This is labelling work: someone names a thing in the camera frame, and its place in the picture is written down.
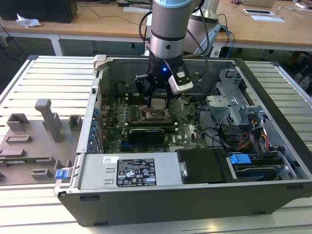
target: computer case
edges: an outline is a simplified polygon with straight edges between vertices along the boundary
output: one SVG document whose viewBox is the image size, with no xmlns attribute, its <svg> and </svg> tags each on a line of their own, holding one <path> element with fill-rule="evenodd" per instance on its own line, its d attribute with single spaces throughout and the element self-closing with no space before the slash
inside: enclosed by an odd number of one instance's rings
<svg viewBox="0 0 312 234">
<path fill-rule="evenodd" d="M 16 20 L 17 13 L 28 19 L 70 23 L 77 13 L 77 1 L 0 0 L 3 20 Z"/>
</svg>

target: motherboard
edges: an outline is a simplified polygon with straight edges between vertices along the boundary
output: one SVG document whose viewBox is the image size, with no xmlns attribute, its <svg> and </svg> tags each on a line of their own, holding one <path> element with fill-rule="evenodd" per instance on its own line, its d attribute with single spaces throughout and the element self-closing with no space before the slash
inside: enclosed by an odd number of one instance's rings
<svg viewBox="0 0 312 234">
<path fill-rule="evenodd" d="M 172 100 L 104 96 L 101 108 L 105 153 L 174 152 L 206 148 L 205 136 L 197 125 L 199 102 L 192 97 Z"/>
</svg>

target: wooden table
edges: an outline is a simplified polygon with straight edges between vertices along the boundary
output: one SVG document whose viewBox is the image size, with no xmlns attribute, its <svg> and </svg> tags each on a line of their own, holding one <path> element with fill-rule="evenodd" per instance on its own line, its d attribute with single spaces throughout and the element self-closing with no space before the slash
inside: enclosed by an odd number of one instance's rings
<svg viewBox="0 0 312 234">
<path fill-rule="evenodd" d="M 254 7 L 235 5 L 228 0 L 220 0 L 217 12 L 225 14 L 228 20 L 228 28 L 235 35 L 234 47 L 275 49 L 293 51 L 312 51 L 312 12 L 296 10 L 295 14 L 279 12 L 273 17 L 283 18 L 282 22 L 255 21 L 243 9 L 269 10 L 273 13 L 279 10 L 279 6 L 296 7 L 294 2 L 277 1 L 274 7 Z M 225 25 L 223 16 L 219 16 L 220 23 Z M 227 41 L 226 33 L 219 33 L 214 48 L 219 49 Z"/>
<path fill-rule="evenodd" d="M 287 1 L 277 1 L 276 4 L 295 6 L 293 2 Z M 71 23 L 42 22 L 42 26 L 28 29 L 17 25 L 15 21 L 2 21 L 1 24 L 14 37 L 50 39 L 57 56 L 63 55 L 60 39 L 141 42 L 137 24 L 144 13 L 124 12 L 123 8 L 117 5 L 100 7 L 78 5 L 77 15 Z M 297 10 L 296 13 L 304 18 L 280 12 L 285 23 L 265 22 L 255 21 L 251 16 L 243 15 L 234 7 L 240 11 L 243 11 L 243 8 L 265 9 L 275 13 L 278 5 L 273 8 L 263 8 L 235 5 L 228 0 L 220 0 L 217 12 L 227 16 L 228 28 L 236 38 L 234 47 L 312 51 L 312 12 Z M 219 19 L 222 24 L 225 24 L 223 16 Z M 5 35 L 6 33 L 0 29 L 0 36 Z M 226 40 L 226 34 L 219 33 L 214 49 L 218 50 L 223 47 Z"/>
<path fill-rule="evenodd" d="M 41 22 L 42 26 L 30 28 L 21 27 L 13 20 L 1 20 L 0 23 L 13 37 L 50 39 L 55 55 L 63 56 L 60 39 L 142 42 L 138 24 L 144 14 L 124 12 L 118 5 L 90 4 L 88 7 L 78 3 L 77 14 L 71 23 Z M 7 36 L 1 28 L 0 36 Z"/>
</svg>

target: blue tab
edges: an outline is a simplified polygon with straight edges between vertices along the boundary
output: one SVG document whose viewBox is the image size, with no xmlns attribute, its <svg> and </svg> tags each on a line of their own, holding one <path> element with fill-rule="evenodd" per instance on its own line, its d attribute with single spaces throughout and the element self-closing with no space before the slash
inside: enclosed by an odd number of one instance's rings
<svg viewBox="0 0 312 234">
<path fill-rule="evenodd" d="M 57 170 L 54 177 L 55 179 L 68 179 L 68 170 Z"/>
<path fill-rule="evenodd" d="M 233 154 L 230 156 L 230 161 L 232 164 L 251 164 L 247 154 Z"/>
</svg>

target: warning label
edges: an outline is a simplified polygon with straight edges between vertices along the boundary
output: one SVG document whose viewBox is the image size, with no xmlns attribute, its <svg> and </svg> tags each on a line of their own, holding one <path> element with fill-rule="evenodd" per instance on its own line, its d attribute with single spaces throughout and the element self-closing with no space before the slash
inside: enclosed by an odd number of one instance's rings
<svg viewBox="0 0 312 234">
<path fill-rule="evenodd" d="M 118 160 L 116 181 L 118 187 L 156 185 L 154 159 Z"/>
</svg>

